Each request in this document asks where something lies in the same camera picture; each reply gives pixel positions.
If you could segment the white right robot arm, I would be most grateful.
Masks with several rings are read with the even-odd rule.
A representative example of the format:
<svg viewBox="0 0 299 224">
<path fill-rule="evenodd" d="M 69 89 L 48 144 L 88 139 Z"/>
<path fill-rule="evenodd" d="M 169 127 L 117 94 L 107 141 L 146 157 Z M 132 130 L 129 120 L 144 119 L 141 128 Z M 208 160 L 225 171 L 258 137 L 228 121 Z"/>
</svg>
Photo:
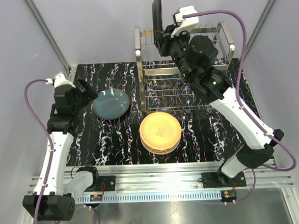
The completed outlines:
<svg viewBox="0 0 299 224">
<path fill-rule="evenodd" d="M 229 78 L 213 66 L 218 50 L 210 38 L 203 35 L 191 37 L 189 29 L 175 35 L 173 32 L 177 28 L 176 25 L 166 29 L 154 26 L 154 44 L 160 56 L 170 56 L 193 92 L 220 112 L 246 141 L 217 170 L 218 183 L 228 187 L 243 170 L 265 164 L 284 133 L 265 126 L 237 97 Z"/>
</svg>

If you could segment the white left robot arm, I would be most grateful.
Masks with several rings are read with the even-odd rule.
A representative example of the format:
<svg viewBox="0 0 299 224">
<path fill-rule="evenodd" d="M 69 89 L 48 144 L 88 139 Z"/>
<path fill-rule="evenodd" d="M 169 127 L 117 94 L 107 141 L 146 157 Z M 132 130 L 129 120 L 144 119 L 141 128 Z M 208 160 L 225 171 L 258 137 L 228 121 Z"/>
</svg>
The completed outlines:
<svg viewBox="0 0 299 224">
<path fill-rule="evenodd" d="M 79 124 L 79 111 L 97 98 L 84 81 L 80 91 L 67 79 L 46 79 L 54 86 L 54 104 L 50 119 L 41 125 L 47 136 L 47 150 L 41 174 L 31 195 L 23 198 L 23 207 L 36 221 L 69 221 L 76 200 L 86 190 L 96 191 L 101 183 L 95 167 L 81 167 L 68 184 L 64 172 L 70 147 Z"/>
</svg>

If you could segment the yellow plate with drawing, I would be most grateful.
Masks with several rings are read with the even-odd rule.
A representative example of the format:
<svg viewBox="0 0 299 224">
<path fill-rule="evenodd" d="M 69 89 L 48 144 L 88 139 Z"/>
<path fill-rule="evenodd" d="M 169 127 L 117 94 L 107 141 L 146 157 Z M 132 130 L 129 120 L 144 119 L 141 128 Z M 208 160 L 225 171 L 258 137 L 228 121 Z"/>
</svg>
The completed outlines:
<svg viewBox="0 0 299 224">
<path fill-rule="evenodd" d="M 173 115 L 166 112 L 153 112 L 140 124 L 140 137 L 144 140 L 157 138 L 181 138 L 182 127 Z"/>
</svg>

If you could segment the dark striped rim plate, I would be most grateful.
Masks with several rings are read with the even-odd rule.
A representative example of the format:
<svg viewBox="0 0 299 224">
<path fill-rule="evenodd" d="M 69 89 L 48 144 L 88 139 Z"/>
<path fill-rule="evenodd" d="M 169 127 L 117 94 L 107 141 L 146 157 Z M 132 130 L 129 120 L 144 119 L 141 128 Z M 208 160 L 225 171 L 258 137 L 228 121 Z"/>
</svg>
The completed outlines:
<svg viewBox="0 0 299 224">
<path fill-rule="evenodd" d="M 152 2 L 153 31 L 163 30 L 162 0 Z"/>
</svg>

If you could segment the blue glazed plate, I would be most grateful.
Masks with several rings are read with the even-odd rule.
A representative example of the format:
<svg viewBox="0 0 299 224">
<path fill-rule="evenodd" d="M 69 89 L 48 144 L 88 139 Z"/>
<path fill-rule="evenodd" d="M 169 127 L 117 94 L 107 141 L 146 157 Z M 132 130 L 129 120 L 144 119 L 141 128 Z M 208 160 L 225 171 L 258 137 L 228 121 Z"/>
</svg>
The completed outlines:
<svg viewBox="0 0 299 224">
<path fill-rule="evenodd" d="M 93 101 L 92 110 L 100 119 L 115 120 L 123 116 L 130 107 L 126 92 L 117 88 L 101 91 Z"/>
</svg>

